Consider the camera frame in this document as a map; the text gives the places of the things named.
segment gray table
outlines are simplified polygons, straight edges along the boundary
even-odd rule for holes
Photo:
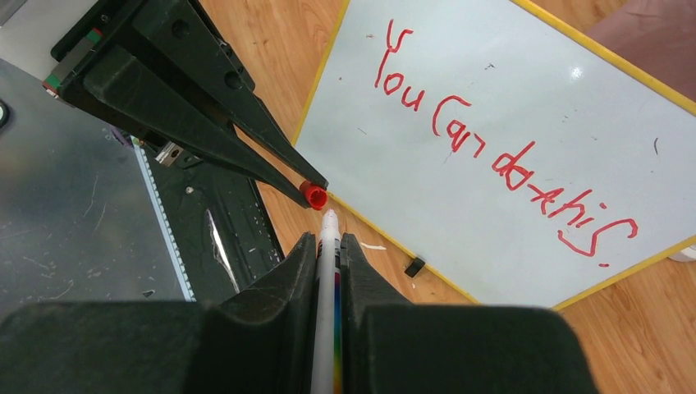
[[[0,129],[0,319],[32,302],[183,300],[135,153],[2,60],[0,99],[11,109]]]

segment whiteboard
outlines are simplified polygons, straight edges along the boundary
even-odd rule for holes
[[[296,148],[473,300],[561,307],[696,243],[696,104],[523,5],[351,1]]]

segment wooden floor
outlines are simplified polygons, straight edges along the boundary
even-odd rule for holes
[[[586,30],[625,0],[537,0],[579,30]],[[300,122],[341,0],[202,0],[213,21],[256,81],[256,93],[282,129]],[[282,167],[268,155],[269,161]],[[284,169],[299,185],[301,179]],[[277,234],[288,251],[304,231],[319,229],[321,214],[297,208],[259,185]],[[408,278],[408,256],[344,208],[330,203],[341,229],[386,250],[365,250],[373,266],[413,302],[466,304],[431,273]],[[577,332],[598,386],[606,393],[696,392],[696,265],[670,260],[609,286],[561,311]]]

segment white round object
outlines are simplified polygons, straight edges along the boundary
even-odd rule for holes
[[[696,245],[691,245],[681,252],[673,254],[670,259],[681,262],[696,261]]]

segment screw hole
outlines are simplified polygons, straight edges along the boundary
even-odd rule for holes
[[[241,88],[241,79],[239,77],[239,74],[237,74],[234,71],[230,71],[225,74],[225,85],[227,85],[228,88],[230,89],[240,89]]]
[[[189,35],[189,24],[181,19],[176,20],[172,24],[172,34],[174,34],[174,37],[177,37],[178,39],[184,39],[187,35]]]

